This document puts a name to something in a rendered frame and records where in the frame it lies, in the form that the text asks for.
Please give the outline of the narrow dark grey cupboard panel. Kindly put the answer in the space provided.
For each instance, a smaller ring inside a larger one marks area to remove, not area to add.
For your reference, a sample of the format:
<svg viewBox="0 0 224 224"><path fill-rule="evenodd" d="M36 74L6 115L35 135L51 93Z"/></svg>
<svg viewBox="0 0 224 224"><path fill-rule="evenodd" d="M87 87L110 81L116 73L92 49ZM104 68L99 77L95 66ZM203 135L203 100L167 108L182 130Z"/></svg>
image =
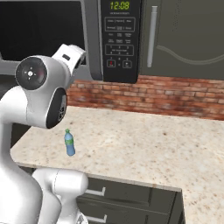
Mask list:
<svg viewBox="0 0 224 224"><path fill-rule="evenodd" d="M149 209L153 212L168 214L172 209L175 195L174 191L151 188L148 198Z"/></svg>

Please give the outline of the black microwave oven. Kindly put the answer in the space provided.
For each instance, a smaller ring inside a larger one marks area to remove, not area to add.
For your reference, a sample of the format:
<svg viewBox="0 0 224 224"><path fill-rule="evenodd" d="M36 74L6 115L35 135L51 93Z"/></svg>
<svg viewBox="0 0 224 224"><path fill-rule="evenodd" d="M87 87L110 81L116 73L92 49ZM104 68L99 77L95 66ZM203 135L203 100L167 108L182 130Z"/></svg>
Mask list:
<svg viewBox="0 0 224 224"><path fill-rule="evenodd" d="M0 74L67 44L86 51L76 80L135 83L141 6L142 0L0 0ZM124 60L132 68L123 68Z"/></svg>

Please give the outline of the dark grey cupboard door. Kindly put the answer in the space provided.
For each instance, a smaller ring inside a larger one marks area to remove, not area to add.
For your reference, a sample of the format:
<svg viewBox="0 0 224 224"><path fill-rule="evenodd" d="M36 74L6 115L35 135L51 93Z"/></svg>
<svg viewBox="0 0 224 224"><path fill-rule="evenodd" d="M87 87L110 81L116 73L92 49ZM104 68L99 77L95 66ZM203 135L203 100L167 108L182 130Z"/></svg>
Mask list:
<svg viewBox="0 0 224 224"><path fill-rule="evenodd" d="M151 6L157 6L147 67ZM224 81L224 0L144 0L140 73Z"/></svg>

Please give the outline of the blue water bottle green label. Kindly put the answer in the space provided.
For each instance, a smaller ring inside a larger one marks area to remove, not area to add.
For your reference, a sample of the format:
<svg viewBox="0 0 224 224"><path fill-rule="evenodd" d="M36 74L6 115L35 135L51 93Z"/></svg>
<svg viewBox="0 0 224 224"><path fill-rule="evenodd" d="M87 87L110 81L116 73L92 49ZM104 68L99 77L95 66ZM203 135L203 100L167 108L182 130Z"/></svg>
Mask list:
<svg viewBox="0 0 224 224"><path fill-rule="evenodd" d="M75 154L75 148L74 148L74 138L73 135L70 133L69 129L66 129L64 139L66 145L66 154L71 157Z"/></svg>

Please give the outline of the dark grey drawer front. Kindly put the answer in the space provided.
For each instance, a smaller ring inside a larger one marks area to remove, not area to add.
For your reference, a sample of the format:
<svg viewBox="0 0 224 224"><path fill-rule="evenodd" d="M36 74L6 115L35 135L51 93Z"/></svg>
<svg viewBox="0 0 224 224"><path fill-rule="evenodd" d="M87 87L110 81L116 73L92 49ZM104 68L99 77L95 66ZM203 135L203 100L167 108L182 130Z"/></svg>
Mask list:
<svg viewBox="0 0 224 224"><path fill-rule="evenodd" d="M118 203L134 203L146 206L150 204L151 189L149 187L98 178L89 178L88 180L87 189L98 192L98 194L85 192L85 197Z"/></svg>
<svg viewBox="0 0 224 224"><path fill-rule="evenodd" d="M166 213L118 206L93 199L78 198L77 203L85 216L102 218L106 214L108 216L106 224L171 224L170 215ZM89 221L89 224L101 223Z"/></svg>

